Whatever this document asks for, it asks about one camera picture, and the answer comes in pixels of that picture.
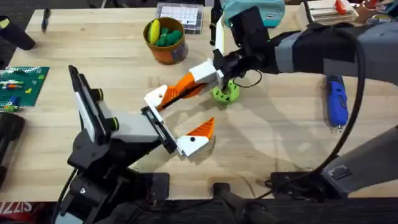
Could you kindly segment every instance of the clear plastic box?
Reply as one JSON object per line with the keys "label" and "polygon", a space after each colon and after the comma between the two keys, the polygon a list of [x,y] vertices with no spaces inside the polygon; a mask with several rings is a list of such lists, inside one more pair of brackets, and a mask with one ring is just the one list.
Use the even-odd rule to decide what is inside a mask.
{"label": "clear plastic box", "polygon": [[182,23],[186,34],[200,34],[203,22],[203,6],[160,2],[157,4],[155,17],[171,17]]}

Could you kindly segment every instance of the green 3d printed part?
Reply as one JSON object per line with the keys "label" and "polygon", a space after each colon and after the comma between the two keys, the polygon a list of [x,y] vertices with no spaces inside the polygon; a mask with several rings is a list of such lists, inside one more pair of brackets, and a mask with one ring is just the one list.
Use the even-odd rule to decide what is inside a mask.
{"label": "green 3d printed part", "polygon": [[218,86],[214,87],[212,93],[217,102],[227,105],[238,99],[239,87],[230,80],[224,93],[218,88]]}

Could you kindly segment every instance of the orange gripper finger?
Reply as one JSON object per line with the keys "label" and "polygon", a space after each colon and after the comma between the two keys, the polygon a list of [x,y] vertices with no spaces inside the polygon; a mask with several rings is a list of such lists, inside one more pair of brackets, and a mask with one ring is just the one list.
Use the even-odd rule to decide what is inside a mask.
{"label": "orange gripper finger", "polygon": [[[199,84],[195,83],[195,79],[193,78],[192,73],[187,73],[175,86],[168,86],[166,93],[163,97],[163,100],[159,106],[157,106],[158,110],[162,109],[162,106],[165,105],[167,102],[170,100],[176,98],[179,94],[181,94],[182,91],[193,88],[195,86],[198,86]],[[194,89],[190,94],[185,96],[184,98],[189,98],[193,97],[204,88],[205,86],[199,86],[198,88]]]}
{"label": "orange gripper finger", "polygon": [[187,134],[187,136],[205,136],[208,139],[213,137],[214,118],[204,122],[201,126],[195,128]]}

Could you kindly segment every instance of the blue glue gun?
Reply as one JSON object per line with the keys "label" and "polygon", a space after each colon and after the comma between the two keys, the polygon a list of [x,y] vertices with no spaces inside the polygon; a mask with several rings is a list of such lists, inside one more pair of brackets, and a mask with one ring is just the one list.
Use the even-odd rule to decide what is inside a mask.
{"label": "blue glue gun", "polygon": [[341,132],[342,126],[347,123],[347,96],[344,81],[341,76],[331,75],[326,78],[328,117],[330,125],[338,127]]}

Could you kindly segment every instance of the black cable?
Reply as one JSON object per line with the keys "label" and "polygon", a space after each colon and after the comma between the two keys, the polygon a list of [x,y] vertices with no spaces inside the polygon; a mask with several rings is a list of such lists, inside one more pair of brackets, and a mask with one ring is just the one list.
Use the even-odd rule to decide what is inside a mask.
{"label": "black cable", "polygon": [[177,212],[182,212],[182,211],[185,211],[185,210],[189,210],[191,208],[195,208],[195,207],[198,207],[198,206],[206,205],[206,204],[211,203],[213,201],[214,201],[213,199],[204,200],[202,202],[194,203],[192,205],[188,205],[188,206],[185,206],[185,207],[182,207],[182,208],[170,209],[170,210],[166,210],[166,209],[150,209],[150,208],[144,208],[144,207],[142,207],[140,205],[137,205],[137,204],[136,205],[138,207],[141,207],[141,209],[144,209],[146,212],[152,212],[152,213],[177,213]]}
{"label": "black cable", "polygon": [[258,72],[258,73],[260,74],[260,78],[258,79],[258,81],[257,81],[255,84],[248,85],[248,86],[242,86],[242,85],[240,85],[240,84],[237,84],[237,83],[235,82],[235,79],[237,79],[237,78],[239,78],[239,77],[235,77],[235,78],[232,80],[232,82],[233,82],[235,85],[237,85],[237,86],[239,86],[239,87],[242,87],[242,88],[250,88],[250,87],[253,87],[253,86],[257,85],[258,83],[260,83],[261,80],[262,80],[262,73],[261,73],[259,70],[255,70],[255,71]]}
{"label": "black cable", "polygon": [[67,189],[68,189],[68,187],[70,185],[70,182],[72,181],[72,179],[75,176],[76,172],[77,172],[77,169],[74,168],[74,170],[72,171],[72,173],[70,174],[70,176],[69,176],[69,178],[67,180],[67,183],[63,186],[61,194],[60,194],[60,196],[59,196],[59,198],[58,198],[58,200],[57,200],[57,202],[56,202],[56,204],[54,206],[54,210],[52,212],[51,222],[50,222],[51,224],[55,224],[55,219],[57,218],[58,209],[59,209],[59,206],[60,206],[61,201],[63,199],[63,196],[65,195],[65,192],[67,191]]}
{"label": "black cable", "polygon": [[145,203],[145,206],[142,207],[142,205],[138,206],[140,211],[138,212],[138,214],[133,218],[133,214],[135,213],[135,211],[133,211],[133,214],[131,214],[130,218],[126,221],[127,224],[133,224],[143,213],[144,213],[144,209],[147,208],[149,206],[148,203]]}
{"label": "black cable", "polygon": [[233,224],[238,224],[238,222],[235,219],[234,213],[232,212],[231,208],[227,205],[227,203],[225,202],[225,199],[223,199],[222,197],[220,197],[220,201],[223,204],[225,210],[227,211],[230,219],[232,220]]}
{"label": "black cable", "polygon": [[316,169],[314,169],[311,172],[300,175],[296,178],[290,179],[278,186],[272,187],[270,191],[260,195],[256,199],[264,198],[264,197],[270,195],[271,193],[273,193],[273,191],[275,191],[289,183],[295,182],[302,178],[306,178],[310,175],[317,174],[317,173],[321,172],[338,155],[338,153],[340,152],[341,148],[343,147],[344,143],[346,142],[349,134],[351,133],[351,131],[353,129],[356,118],[358,117],[359,109],[361,108],[363,93],[364,93],[364,88],[365,88],[365,79],[366,79],[365,53],[364,53],[363,47],[359,43],[358,39],[356,37],[354,37],[352,34],[342,31],[342,30],[334,29],[334,27],[331,27],[331,31],[336,33],[337,35],[344,37],[345,39],[347,39],[353,43],[353,45],[355,46],[354,50],[356,52],[356,58],[357,58],[358,82],[357,82],[357,87],[356,87],[356,95],[355,95],[353,110],[351,112],[351,116],[349,117],[346,128],[344,129],[343,134],[341,135],[339,141],[337,142],[335,148],[332,150],[330,155]]}
{"label": "black cable", "polygon": [[172,100],[170,100],[169,102],[165,103],[164,105],[162,105],[162,109],[166,109],[167,107],[169,107],[170,105],[172,105],[173,103],[175,103],[177,100],[180,100],[186,96],[188,96],[190,93],[192,93],[194,90],[196,90],[197,88],[203,86],[204,83],[201,83],[199,85],[196,85],[194,87],[191,88],[187,88],[184,91],[182,91],[177,97],[173,98]]}

